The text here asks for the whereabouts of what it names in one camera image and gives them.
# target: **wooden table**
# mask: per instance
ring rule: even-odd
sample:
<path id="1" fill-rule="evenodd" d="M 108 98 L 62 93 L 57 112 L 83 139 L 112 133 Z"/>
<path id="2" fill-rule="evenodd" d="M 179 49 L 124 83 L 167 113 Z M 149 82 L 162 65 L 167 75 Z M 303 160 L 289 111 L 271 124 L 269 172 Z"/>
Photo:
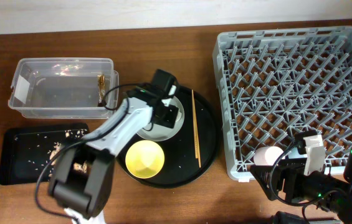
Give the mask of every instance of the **wooden table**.
<path id="1" fill-rule="evenodd" d="M 220 32 L 320 26 L 352 26 L 347 21 L 286 22 L 164 29 L 100 30 L 45 34 L 0 35 L 0 155 L 4 132 L 13 127 L 70 123 L 74 120 L 25 119 L 7 101 L 18 61 L 31 57 L 111 58 L 120 83 L 147 82 L 157 68 L 177 76 L 215 107 L 220 120 L 212 51 Z M 88 120 L 93 130 L 103 120 Z M 34 184 L 0 185 L 0 223 L 70 223 L 38 210 L 33 201 Z M 61 211 L 41 193 L 46 207 Z M 227 176 L 223 146 L 212 167 L 198 180 L 176 189 L 154 189 L 115 167 L 112 194 L 105 207 L 108 223 L 238 223 L 269 218 L 277 211 L 301 215 L 301 209 L 267 200 L 256 181 L 238 183 Z M 333 217 L 307 210 L 308 217 Z"/>

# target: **gray dish rack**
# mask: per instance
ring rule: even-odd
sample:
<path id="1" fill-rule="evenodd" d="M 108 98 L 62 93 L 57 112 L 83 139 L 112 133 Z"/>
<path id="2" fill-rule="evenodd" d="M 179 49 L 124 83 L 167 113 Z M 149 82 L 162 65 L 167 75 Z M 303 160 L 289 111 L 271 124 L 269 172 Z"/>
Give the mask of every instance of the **gray dish rack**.
<path id="1" fill-rule="evenodd" d="M 255 150 L 285 149 L 316 130 L 326 172 L 342 174 L 352 146 L 352 27 L 224 32 L 213 51 L 229 177 L 254 179 Z"/>

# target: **clear plastic container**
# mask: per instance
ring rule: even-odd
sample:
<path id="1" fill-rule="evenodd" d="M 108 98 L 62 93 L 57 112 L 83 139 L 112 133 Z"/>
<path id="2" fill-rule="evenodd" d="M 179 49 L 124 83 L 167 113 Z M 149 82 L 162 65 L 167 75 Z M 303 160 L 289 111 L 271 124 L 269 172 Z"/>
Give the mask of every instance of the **clear plastic container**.
<path id="1" fill-rule="evenodd" d="M 119 84 L 109 58 L 24 58 L 12 79 L 11 109 L 25 118 L 108 118 L 112 111 L 98 107 L 98 75 L 105 91 Z M 115 107 L 118 90 L 105 99 Z"/>

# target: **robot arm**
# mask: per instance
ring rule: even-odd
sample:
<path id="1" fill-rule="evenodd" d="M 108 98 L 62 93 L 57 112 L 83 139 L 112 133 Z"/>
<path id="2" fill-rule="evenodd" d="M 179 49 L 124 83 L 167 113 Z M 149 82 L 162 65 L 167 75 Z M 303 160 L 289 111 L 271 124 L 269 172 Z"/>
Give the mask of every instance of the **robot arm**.
<path id="1" fill-rule="evenodd" d="M 150 84 L 128 91 L 128 98 L 117 112 L 83 137 L 85 144 L 67 150 L 58 158 L 49 195 L 61 207 L 84 219 L 100 214 L 110 196 L 115 158 L 128 141 L 149 123 L 174 127 L 178 108 L 169 105 L 169 101 L 177 89 L 174 76 L 157 70 Z M 91 164 L 88 174 L 73 169 L 75 163 L 84 162 Z"/>
<path id="2" fill-rule="evenodd" d="M 278 199 L 276 195 L 283 190 L 285 192 L 283 203 L 303 208 L 314 204 L 326 212 L 336 213 L 344 223 L 352 223 L 352 150 L 344 173 L 347 182 L 343 182 L 324 174 L 325 150 L 322 139 L 318 141 L 316 133 L 298 134 L 295 136 L 293 145 L 300 154 L 308 154 L 308 158 L 283 159 L 278 165 L 275 164 L 275 167 L 252 166 L 250 168 L 250 172 L 259 182 L 267 198 Z M 298 203 L 303 200 L 309 200 L 312 203 L 305 202 L 307 205 L 304 206 Z"/>

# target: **black rectangular tray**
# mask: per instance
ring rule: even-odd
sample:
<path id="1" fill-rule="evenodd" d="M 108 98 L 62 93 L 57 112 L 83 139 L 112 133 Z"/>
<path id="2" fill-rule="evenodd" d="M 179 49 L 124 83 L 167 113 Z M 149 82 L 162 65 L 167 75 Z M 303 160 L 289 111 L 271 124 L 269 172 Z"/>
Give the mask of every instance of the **black rectangular tray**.
<path id="1" fill-rule="evenodd" d="M 85 123 L 8 129 L 2 144 L 0 184 L 36 182 L 56 145 L 75 142 L 87 133 Z M 48 181 L 49 174 L 43 181 Z"/>

